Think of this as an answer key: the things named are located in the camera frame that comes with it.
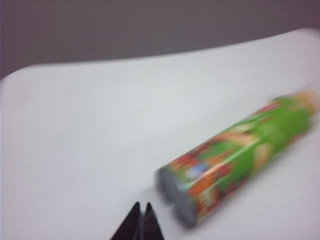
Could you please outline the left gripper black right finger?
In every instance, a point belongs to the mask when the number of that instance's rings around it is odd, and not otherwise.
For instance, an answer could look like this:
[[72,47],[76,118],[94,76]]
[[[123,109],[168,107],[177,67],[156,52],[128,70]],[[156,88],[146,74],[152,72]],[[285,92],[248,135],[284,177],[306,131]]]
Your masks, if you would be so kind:
[[164,240],[156,213],[150,202],[147,203],[143,216],[143,239]]

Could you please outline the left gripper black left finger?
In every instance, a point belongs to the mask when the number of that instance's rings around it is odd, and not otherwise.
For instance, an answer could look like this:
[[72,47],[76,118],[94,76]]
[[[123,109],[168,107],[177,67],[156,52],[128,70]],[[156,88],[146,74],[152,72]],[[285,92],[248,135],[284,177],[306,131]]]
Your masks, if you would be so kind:
[[139,240],[141,226],[140,203],[136,202],[126,215],[111,240]]

